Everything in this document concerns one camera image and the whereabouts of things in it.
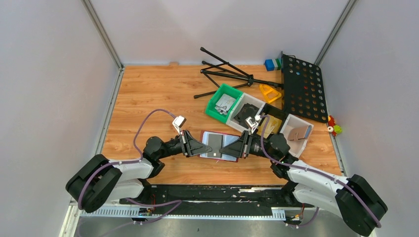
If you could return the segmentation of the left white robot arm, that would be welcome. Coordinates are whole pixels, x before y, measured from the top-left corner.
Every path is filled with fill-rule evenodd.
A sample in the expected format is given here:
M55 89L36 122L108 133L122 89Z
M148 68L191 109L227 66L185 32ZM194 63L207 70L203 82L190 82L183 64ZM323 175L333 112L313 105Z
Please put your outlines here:
M151 199L147 179L164 168L160 160L182 154L186 157L211 152L212 148L192 137L188 130L167 142L157 136L147 140L142 159L111 160L103 154L91 158L66 184L66 191L80 210L92 213L108 201L133 198L139 204Z

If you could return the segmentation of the yellow plastic triangle piece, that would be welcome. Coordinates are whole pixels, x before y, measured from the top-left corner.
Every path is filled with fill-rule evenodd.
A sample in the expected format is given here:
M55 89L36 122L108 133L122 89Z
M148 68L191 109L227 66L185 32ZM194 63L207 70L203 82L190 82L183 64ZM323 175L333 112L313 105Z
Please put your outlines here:
M262 93L265 102L267 102L268 104L271 104L277 100L279 100L280 98L282 98L282 93L277 91L276 89L274 89L271 86L265 85L265 84L260 84L259 85L259 90Z

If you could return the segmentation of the black folding tripod stand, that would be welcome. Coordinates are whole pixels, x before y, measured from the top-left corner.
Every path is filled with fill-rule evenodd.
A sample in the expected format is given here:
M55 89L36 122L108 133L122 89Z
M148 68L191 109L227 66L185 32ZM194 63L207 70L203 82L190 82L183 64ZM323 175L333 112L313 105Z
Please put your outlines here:
M273 89L277 90L278 92L281 92L285 88L283 83L256 79L253 74L249 74L239 69L238 67L234 66L230 62L222 59L221 57L208 51L202 46L200 47L200 51L220 62L219 64L213 64L205 60L202 60L201 61L202 65L206 67L204 67L203 69L200 69L200 74L204 75L218 89L221 88L221 85L217 83L211 76L234 79L234 80L239 80L243 82L242 84L233 86L234 89L251 87L254 84L270 86Z

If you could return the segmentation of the black parts in bin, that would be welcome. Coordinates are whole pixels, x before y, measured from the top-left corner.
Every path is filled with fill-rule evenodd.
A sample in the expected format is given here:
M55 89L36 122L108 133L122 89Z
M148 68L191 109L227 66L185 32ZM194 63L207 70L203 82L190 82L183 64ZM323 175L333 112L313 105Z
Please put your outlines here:
M254 117L258 114L259 108L253 104L246 103L242 106L239 112L234 116L238 123L246 124L245 119Z

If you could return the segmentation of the white bin at end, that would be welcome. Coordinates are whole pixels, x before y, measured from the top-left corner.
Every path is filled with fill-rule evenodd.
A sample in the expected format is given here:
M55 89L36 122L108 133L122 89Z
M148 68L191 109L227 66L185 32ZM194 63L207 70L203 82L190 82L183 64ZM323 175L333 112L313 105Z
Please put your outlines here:
M284 120L279 133L284 135L292 156L296 158L301 156L313 128L313 124L291 114Z

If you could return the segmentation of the blue toy block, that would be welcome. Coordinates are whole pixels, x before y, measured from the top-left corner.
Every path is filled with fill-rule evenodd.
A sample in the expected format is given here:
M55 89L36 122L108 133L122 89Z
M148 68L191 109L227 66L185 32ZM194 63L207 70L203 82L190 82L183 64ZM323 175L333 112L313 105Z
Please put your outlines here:
M278 70L279 64L277 59L267 59L264 61L264 66L267 71L276 71Z

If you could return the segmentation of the brown leather card pouch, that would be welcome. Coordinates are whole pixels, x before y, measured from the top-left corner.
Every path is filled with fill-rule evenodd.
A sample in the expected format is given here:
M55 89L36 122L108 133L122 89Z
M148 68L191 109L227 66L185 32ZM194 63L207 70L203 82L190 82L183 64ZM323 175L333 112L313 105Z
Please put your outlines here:
M295 127L290 131L288 135L288 140L289 141L305 140L309 137L309 135L311 134L311 131L312 131L311 125Z

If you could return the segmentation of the black plastic bin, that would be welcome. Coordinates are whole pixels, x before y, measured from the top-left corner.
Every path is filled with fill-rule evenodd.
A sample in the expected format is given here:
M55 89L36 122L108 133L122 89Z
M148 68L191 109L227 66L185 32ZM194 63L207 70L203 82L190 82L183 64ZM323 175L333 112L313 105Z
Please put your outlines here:
M270 104L265 104L260 115L268 116L269 120L267 118L262 119L257 134L268 138L271 134L277 134L281 130L289 113Z

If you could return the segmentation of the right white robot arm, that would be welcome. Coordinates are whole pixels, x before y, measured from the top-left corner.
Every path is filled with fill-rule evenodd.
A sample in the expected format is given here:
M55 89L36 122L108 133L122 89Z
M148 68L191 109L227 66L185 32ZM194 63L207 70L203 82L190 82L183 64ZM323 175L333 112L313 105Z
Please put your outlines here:
M264 138L247 131L220 152L237 158L249 154L268 158L274 174L286 179L283 202L295 206L298 202L313 205L340 217L361 236L369 236L381 227L380 220L388 211L387 205L362 176L333 175L314 168L290 153L283 134Z

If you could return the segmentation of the black perforated metal panel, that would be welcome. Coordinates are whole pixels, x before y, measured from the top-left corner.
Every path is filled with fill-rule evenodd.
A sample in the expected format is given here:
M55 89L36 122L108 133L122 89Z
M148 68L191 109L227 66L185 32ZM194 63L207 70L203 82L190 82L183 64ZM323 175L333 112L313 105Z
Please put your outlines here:
M325 89L321 68L282 54L283 110L289 114L321 123L328 122Z

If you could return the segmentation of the colourful small toy pile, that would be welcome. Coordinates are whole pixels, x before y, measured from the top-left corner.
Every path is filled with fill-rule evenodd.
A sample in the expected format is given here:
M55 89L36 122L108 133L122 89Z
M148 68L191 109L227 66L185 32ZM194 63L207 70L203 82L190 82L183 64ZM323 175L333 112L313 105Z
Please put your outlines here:
M333 136L336 137L337 135L342 133L342 128L336 124L335 119L333 116L328 116L328 122L327 122L327 129L328 132Z

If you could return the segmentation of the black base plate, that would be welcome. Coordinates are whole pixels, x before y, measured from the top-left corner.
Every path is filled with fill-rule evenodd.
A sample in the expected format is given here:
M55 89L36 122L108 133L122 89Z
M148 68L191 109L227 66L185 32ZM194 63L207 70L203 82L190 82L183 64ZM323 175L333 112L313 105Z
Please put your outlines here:
M176 201L181 204L175 207ZM121 204L154 204L154 214L268 216L272 208L301 212L311 208L291 196L283 185L170 185L146 184L137 198L122 198Z

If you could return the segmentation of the green toy block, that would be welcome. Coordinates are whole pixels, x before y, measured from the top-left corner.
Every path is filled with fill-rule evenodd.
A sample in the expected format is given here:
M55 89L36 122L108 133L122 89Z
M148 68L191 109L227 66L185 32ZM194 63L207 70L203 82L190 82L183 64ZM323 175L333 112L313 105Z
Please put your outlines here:
M282 59L281 58L276 58L275 59L275 62L276 62L276 65L277 65L277 70L281 70L282 69L282 65L283 65L283 62L282 62Z

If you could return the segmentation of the red leather card holder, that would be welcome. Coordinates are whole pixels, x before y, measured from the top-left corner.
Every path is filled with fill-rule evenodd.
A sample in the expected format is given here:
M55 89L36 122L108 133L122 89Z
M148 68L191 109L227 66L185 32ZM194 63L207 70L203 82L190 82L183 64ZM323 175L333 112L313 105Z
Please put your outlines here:
M210 152L200 154L199 157L228 162L237 162L238 158L227 154L223 154L220 152L220 149L235 142L236 140L238 140L238 138L239 136L233 134L202 130L201 142L204 145L211 147L212 150Z

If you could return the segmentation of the grey metal parts in bin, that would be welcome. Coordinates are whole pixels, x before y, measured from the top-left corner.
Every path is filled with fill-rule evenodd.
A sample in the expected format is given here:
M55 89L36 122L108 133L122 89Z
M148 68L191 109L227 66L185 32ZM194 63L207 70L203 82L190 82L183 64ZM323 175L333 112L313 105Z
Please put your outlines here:
M221 115L227 115L236 99L228 94L223 94L215 104L215 110Z

